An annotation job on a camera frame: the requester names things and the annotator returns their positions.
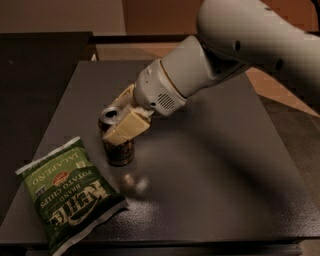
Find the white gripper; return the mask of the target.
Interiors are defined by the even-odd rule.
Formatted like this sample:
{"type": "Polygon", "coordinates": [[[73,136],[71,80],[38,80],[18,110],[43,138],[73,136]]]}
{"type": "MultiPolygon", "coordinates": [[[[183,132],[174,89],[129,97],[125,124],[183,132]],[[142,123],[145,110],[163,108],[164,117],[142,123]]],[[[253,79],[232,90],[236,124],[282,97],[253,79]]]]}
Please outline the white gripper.
{"type": "Polygon", "coordinates": [[[108,128],[102,133],[102,140],[118,146],[145,132],[150,127],[154,111],[170,116],[185,104],[186,99],[168,78],[161,60],[156,59],[141,71],[135,86],[129,85],[111,107],[103,110],[101,121],[108,128]],[[134,107],[136,102],[141,107],[134,107]]]}

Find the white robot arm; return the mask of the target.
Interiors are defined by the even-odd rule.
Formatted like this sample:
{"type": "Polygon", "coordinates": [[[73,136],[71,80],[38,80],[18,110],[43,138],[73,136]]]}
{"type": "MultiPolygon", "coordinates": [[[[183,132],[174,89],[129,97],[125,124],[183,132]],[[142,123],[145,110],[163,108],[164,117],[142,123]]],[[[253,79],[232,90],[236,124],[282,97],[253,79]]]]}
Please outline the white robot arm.
{"type": "Polygon", "coordinates": [[[112,103],[102,135],[118,146],[140,135],[158,113],[169,116],[196,92],[255,67],[314,110],[320,108],[320,37],[294,27],[261,0],[205,0],[197,34],[144,68],[112,103]]]}

